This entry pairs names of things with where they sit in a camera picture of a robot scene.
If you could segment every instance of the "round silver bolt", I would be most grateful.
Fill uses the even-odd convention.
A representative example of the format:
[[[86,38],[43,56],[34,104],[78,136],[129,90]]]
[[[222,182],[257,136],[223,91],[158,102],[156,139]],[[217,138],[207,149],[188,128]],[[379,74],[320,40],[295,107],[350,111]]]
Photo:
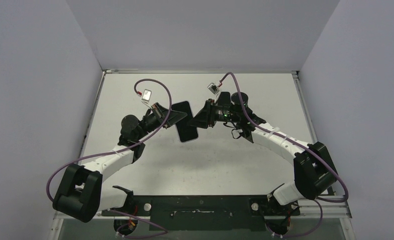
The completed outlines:
[[[259,205],[255,202],[255,203],[251,204],[251,209],[254,211],[258,211]]]
[[[150,211],[151,210],[151,204],[149,204],[149,203],[146,203],[146,204],[144,204],[144,210],[145,211]]]

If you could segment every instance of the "black smartphone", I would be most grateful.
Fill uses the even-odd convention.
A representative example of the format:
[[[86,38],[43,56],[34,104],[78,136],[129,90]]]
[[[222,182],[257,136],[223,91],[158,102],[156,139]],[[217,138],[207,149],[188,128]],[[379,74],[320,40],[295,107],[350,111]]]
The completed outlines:
[[[198,138],[198,131],[196,127],[189,126],[188,122],[194,117],[191,111],[191,105],[188,101],[178,102],[172,105],[172,110],[185,112],[187,116],[176,123],[176,130],[179,134],[179,140],[183,142],[189,142]]]

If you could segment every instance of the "wall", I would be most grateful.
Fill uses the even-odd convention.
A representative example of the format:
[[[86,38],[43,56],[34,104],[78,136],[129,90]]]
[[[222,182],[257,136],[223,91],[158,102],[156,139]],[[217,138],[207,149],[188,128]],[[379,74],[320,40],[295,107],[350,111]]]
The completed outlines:
[[[45,183],[78,156],[100,78],[65,1],[0,1],[1,240],[48,237]]]
[[[394,239],[394,1],[341,0],[300,72],[358,239]]]
[[[169,70],[298,70],[338,2],[67,0],[103,69]]]

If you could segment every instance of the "white table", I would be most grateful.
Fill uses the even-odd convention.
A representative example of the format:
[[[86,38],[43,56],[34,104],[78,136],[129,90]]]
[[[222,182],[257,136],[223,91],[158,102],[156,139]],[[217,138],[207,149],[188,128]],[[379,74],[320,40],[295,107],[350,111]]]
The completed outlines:
[[[132,114],[139,119],[147,107],[134,93],[139,79],[152,78],[170,89],[173,102],[189,101],[194,115],[204,101],[213,98],[207,85],[218,82],[220,73],[107,74],[102,85],[83,155],[111,150],[120,136],[120,122]],[[236,74],[249,107],[281,131],[312,142],[302,104],[290,73]],[[168,107],[165,90],[143,82],[139,91],[153,92],[151,103]],[[230,76],[223,91],[236,92]],[[231,129],[219,122],[214,128],[198,129],[197,140],[181,143],[176,128],[162,129],[146,142],[142,157],[104,184],[119,185],[135,195],[262,195],[293,179],[293,167],[268,149],[244,139],[232,139]]]

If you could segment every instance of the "purple cable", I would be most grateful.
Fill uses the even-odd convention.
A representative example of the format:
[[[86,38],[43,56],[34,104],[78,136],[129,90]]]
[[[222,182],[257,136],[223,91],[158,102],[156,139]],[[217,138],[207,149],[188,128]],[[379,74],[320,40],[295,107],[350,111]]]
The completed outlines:
[[[117,151],[118,153],[121,153],[121,152],[127,151],[127,150],[129,150],[129,149],[132,149],[132,148],[134,148],[134,147],[140,145],[141,143],[147,141],[148,139],[150,139],[152,136],[154,136],[154,135],[165,125],[165,123],[167,122],[167,119],[169,118],[169,115],[170,115],[170,112],[171,112],[171,109],[172,109],[172,96],[170,95],[169,89],[166,87],[166,85],[164,85],[164,84],[163,84],[162,82],[160,82],[160,81],[157,81],[157,80],[154,80],[154,79],[146,78],[146,79],[141,79],[141,80],[137,81],[137,82],[135,83],[135,85],[133,86],[133,89],[135,90],[135,92],[136,92],[137,94],[138,94],[138,91],[136,90],[136,86],[137,86],[140,82],[144,82],[144,81],[145,81],[145,82],[154,82],[154,83],[158,83],[158,84],[160,84],[162,87],[164,87],[164,89],[165,89],[166,92],[167,92],[167,95],[169,96],[169,110],[167,111],[166,117],[164,118],[164,120],[163,120],[163,122],[161,123],[161,125],[160,125],[158,128],[156,128],[156,130],[155,130],[152,134],[150,134],[150,135],[149,135],[148,137],[146,137],[144,140],[135,143],[134,145],[128,146],[128,147],[126,147],[126,148],[124,148],[124,149],[121,149],[121,150]],[[52,179],[54,178],[54,176],[55,176],[59,171],[63,170],[63,168],[69,166],[70,164],[74,164],[74,163],[76,163],[76,162],[78,162],[78,161],[81,161],[81,160],[84,160],[84,159],[90,159],[90,158],[94,158],[94,157],[107,156],[107,155],[112,155],[112,154],[115,154],[115,152],[109,151],[109,152],[106,152],[106,153],[102,152],[102,153],[97,153],[97,154],[93,154],[93,155],[89,155],[89,156],[83,156],[83,157],[80,157],[80,158],[78,158],[78,159],[76,159],[76,160],[74,160],[74,161],[68,162],[68,163],[66,163],[65,165],[59,167],[55,172],[53,172],[53,174],[49,177],[49,179],[48,179],[48,181],[47,181],[47,185],[46,185],[46,187],[45,187],[45,190],[46,190],[48,199],[50,199],[51,201],[54,201],[54,198],[51,196],[51,193],[50,193],[50,184],[51,184],[51,181],[52,181]]]
[[[241,103],[242,110],[243,110],[244,115],[245,115],[245,117],[247,118],[247,120],[248,120],[252,125],[254,125],[255,127],[257,127],[258,129],[260,129],[260,130],[262,130],[262,131],[264,131],[264,132],[267,132],[268,134],[271,133],[270,130],[267,130],[267,129],[265,129],[265,128],[259,126],[259,125],[256,124],[253,120],[251,120],[250,116],[248,116],[248,113],[247,113],[247,111],[245,110],[245,107],[244,107],[244,101],[242,100],[241,91],[239,90],[238,81],[236,80],[236,77],[235,77],[235,75],[234,75],[233,73],[228,72],[227,74],[225,74],[225,75],[223,76],[223,78],[222,78],[219,82],[222,83],[223,80],[224,80],[228,75],[230,75],[230,76],[233,78],[234,82],[235,82],[235,86],[236,86],[236,89],[237,89],[237,92],[238,92],[239,102]],[[343,187],[344,192],[345,192],[345,193],[344,193],[344,199],[326,199],[326,198],[322,198],[322,197],[318,197],[317,199],[322,200],[322,201],[325,201],[325,202],[329,202],[329,203],[344,203],[345,201],[348,200],[348,189],[347,189],[347,186],[345,185],[344,181],[340,178],[340,176],[338,176],[338,174],[337,174],[337,173],[336,173],[336,172],[335,172],[335,171],[334,171],[334,170],[333,170],[333,169],[332,169],[332,168],[331,168],[331,167],[330,167],[320,156],[318,156],[316,153],[314,153],[314,152],[313,152],[312,150],[310,150],[308,147],[305,147],[304,145],[302,145],[302,144],[300,144],[300,143],[298,143],[298,142],[296,142],[296,141],[294,141],[294,140],[292,140],[292,139],[290,139],[290,138],[287,138],[286,136],[284,136],[284,135],[282,135],[282,134],[280,134],[280,133],[274,132],[273,134],[276,135],[276,136],[279,136],[279,137],[281,137],[281,138],[283,138],[283,139],[285,139],[286,141],[288,141],[288,142],[290,142],[290,143],[292,143],[292,144],[294,144],[294,145],[299,146],[300,148],[306,150],[306,151],[309,152],[311,155],[313,155],[313,156],[314,156],[317,160],[319,160],[319,161],[326,167],[326,169],[327,169],[330,173],[332,173],[332,175],[340,182],[340,184],[341,184],[341,186]]]
[[[155,223],[153,223],[153,222],[151,222],[149,220],[142,219],[140,217],[137,217],[137,216],[134,216],[134,215],[131,215],[131,214],[128,214],[128,213],[124,213],[124,212],[121,212],[121,211],[117,211],[117,210],[110,209],[109,211],[113,212],[113,213],[116,213],[116,214],[121,214],[121,215],[130,217],[130,218],[136,219],[136,220],[141,221],[143,223],[145,222],[146,224],[153,225],[156,228],[159,228],[160,230],[164,231],[164,232],[159,232],[159,233],[155,233],[155,234],[152,234],[152,235],[145,235],[145,236],[127,236],[127,235],[123,236],[126,239],[144,239],[144,238],[147,239],[147,238],[152,238],[152,237],[155,237],[155,236],[165,235],[166,233],[168,233],[167,229],[165,229],[164,227],[162,227],[162,226],[160,226],[158,224],[155,224]],[[127,223],[127,224],[124,224],[124,225],[118,227],[116,232],[119,232],[122,228],[124,228],[127,225],[129,225],[129,224]]]
[[[312,232],[314,232],[316,229],[318,229],[318,228],[320,227],[320,224],[322,223],[322,220],[323,220],[323,209],[322,209],[322,205],[320,205],[320,203],[319,203],[318,201],[316,201],[316,200],[313,200],[313,201],[315,201],[315,202],[317,203],[317,205],[319,205],[319,208],[320,208],[320,218],[319,218],[319,221],[317,222],[316,226],[315,226],[314,228],[308,230],[308,231],[305,232],[305,233],[299,233],[299,234],[294,234],[294,235],[283,235],[284,238],[297,238],[297,237],[307,236],[307,235],[311,234]],[[269,228],[269,226],[267,226],[267,229],[268,229],[269,231],[271,231],[275,236],[277,236],[277,237],[280,237],[280,236],[281,236],[281,235],[279,235],[279,234],[277,234],[277,233],[274,233],[274,232]]]

